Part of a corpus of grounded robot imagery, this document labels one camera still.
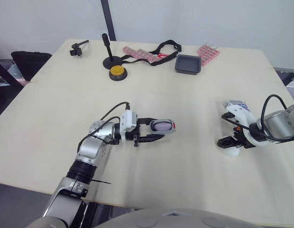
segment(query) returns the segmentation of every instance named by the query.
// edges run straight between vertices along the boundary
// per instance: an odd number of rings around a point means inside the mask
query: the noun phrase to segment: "white tabletop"
[[[249,222],[294,226],[294,142],[241,149],[227,157],[216,141],[232,133],[220,116],[224,99],[246,101],[256,117],[266,97],[293,99],[260,50],[219,48],[198,75],[174,72],[175,59],[159,66],[124,64],[128,77],[112,81],[102,66],[102,41],[91,40],[71,57],[69,39],[0,116],[0,183],[53,193],[76,156],[91,123],[128,101],[139,118],[170,118],[177,131],[166,142],[122,143],[111,148],[87,199],[134,208],[203,209]],[[154,50],[156,44],[111,42]],[[182,46],[196,55],[198,47]],[[171,53],[165,47],[163,53]],[[268,113],[281,110],[270,101]],[[118,108],[113,115],[121,115]]]

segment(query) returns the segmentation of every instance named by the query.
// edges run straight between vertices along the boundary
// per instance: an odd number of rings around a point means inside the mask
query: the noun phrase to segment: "wall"
[[[106,31],[100,0],[0,0],[0,58],[53,54],[67,38],[101,39]]]
[[[109,0],[116,39],[261,49],[294,68],[294,0]],[[101,39],[100,0],[0,0],[0,58],[54,53],[67,38]]]
[[[116,39],[263,50],[294,68],[294,0],[109,0]]]

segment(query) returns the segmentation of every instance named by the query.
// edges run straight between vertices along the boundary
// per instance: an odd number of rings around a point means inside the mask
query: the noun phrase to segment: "black bag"
[[[52,55],[40,52],[14,51],[11,56],[24,79],[30,81]]]

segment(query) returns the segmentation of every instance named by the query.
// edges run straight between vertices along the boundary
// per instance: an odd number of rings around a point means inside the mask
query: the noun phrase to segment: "black strap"
[[[130,56],[130,55],[125,55],[123,57],[121,57],[121,59],[123,60],[122,63],[136,63],[136,62],[140,62],[140,61],[144,61],[146,63],[149,63],[151,66],[157,66],[159,64],[162,64],[162,63],[165,63],[165,62],[168,62],[170,61],[171,59],[174,59],[177,54],[179,52],[181,52],[181,45],[179,45],[178,43],[176,43],[175,41],[173,41],[172,39],[169,39],[165,42],[162,42],[161,44],[159,44],[159,46],[154,50],[154,51],[150,51],[149,53],[151,54],[154,54],[154,55],[158,55],[162,49],[163,46],[165,46],[166,44],[170,44],[170,45],[173,45],[174,46],[174,49],[176,49],[177,51],[173,52],[171,55],[168,55],[167,57],[165,58],[162,58],[161,60],[159,61],[156,61],[156,62],[152,62],[150,63],[149,60],[145,59],[145,58],[139,58],[133,62],[129,62],[129,61],[126,61],[125,59],[128,59],[128,58],[131,58],[133,56]]]

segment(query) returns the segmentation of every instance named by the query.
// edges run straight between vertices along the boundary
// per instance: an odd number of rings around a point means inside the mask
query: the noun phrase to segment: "floor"
[[[23,228],[39,218],[50,195],[0,184],[0,228]],[[132,209],[97,204],[92,223],[95,227]]]

